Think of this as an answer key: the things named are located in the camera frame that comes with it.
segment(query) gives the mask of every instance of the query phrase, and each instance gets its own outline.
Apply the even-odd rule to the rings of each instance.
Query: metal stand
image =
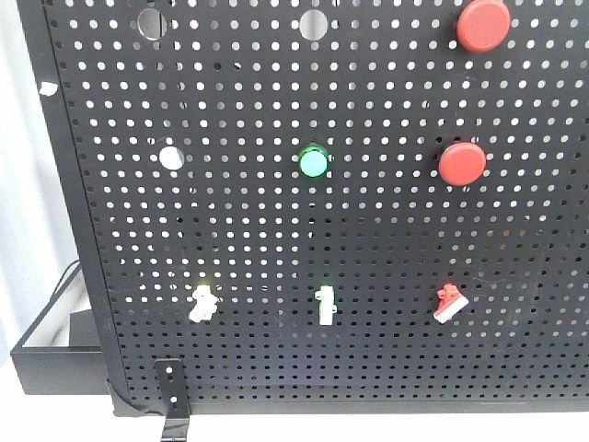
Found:
[[[191,410],[180,359],[157,359],[157,379],[162,401],[167,405],[162,442],[186,442]]]

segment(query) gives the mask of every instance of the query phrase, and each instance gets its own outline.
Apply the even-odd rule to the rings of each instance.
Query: small green light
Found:
[[[320,145],[308,145],[298,154],[298,166],[309,178],[319,178],[329,170],[329,152]]]

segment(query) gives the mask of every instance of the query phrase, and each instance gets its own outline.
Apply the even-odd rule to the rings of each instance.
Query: white surface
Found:
[[[164,419],[114,417],[108,396],[26,396],[0,367],[0,440],[158,442]],[[192,416],[189,442],[537,442],[586,439],[589,413]]]

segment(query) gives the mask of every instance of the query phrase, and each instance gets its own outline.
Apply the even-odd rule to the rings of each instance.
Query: white plastic clip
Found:
[[[321,290],[315,292],[315,299],[319,301],[319,325],[333,325],[333,314],[338,312],[333,287],[322,285]]]
[[[217,302],[220,301],[218,297],[211,293],[210,285],[199,285],[192,294],[196,305],[192,309],[189,318],[194,322],[201,322],[202,320],[211,320],[213,314],[217,311]]]
[[[57,93],[57,89],[59,89],[57,84],[51,83],[49,81],[41,81],[39,94],[43,97],[52,97]]]

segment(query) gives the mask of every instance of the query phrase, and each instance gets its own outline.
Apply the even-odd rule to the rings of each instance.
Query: red round button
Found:
[[[509,8],[502,0],[474,0],[460,14],[456,32],[466,49],[486,52],[505,40],[511,22]]]
[[[466,186],[478,179],[487,165],[485,152],[473,143],[456,143],[440,158],[440,175],[448,184]]]

